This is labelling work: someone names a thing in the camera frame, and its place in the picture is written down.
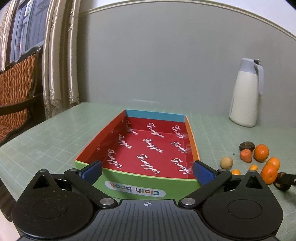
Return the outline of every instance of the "cardboard box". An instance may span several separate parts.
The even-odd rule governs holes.
[[[118,199],[175,199],[201,184],[192,174],[199,160],[185,115],[124,110],[102,129],[75,160],[82,169],[103,164],[94,186]]]

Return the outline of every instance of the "white thermos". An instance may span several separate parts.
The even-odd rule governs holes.
[[[260,60],[243,58],[234,86],[229,118],[241,126],[253,127],[257,120],[259,94],[263,92],[264,72]]]

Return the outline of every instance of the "orange fruit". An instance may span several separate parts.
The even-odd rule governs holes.
[[[233,175],[240,175],[240,171],[238,169],[234,169],[231,171]]]
[[[266,162],[266,165],[269,163],[272,163],[276,167],[277,171],[279,170],[279,166],[281,165],[281,163],[279,162],[279,159],[277,157],[273,156],[269,158],[268,161]]]
[[[259,144],[258,146],[255,147],[254,150],[254,158],[259,161],[263,162],[268,158],[269,155],[269,149],[267,146],[263,144]]]
[[[254,165],[251,165],[249,170],[255,170],[257,171],[258,170],[258,166],[256,166],[255,164]]]
[[[277,169],[272,163],[266,164],[260,173],[266,184],[272,184],[276,180]]]

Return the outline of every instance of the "window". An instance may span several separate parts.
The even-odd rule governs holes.
[[[48,6],[49,0],[20,0],[12,30],[10,62],[43,44]]]

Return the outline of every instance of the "metal screw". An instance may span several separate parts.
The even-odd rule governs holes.
[[[114,199],[109,198],[109,197],[105,197],[105,198],[101,199],[101,201],[100,201],[100,203],[101,203],[102,205],[104,205],[104,206],[111,205],[111,204],[113,204],[114,202],[115,202]]]
[[[195,203],[195,200],[193,198],[187,197],[187,198],[183,198],[181,200],[181,203],[183,203],[186,206],[189,206],[189,205],[193,205]]]

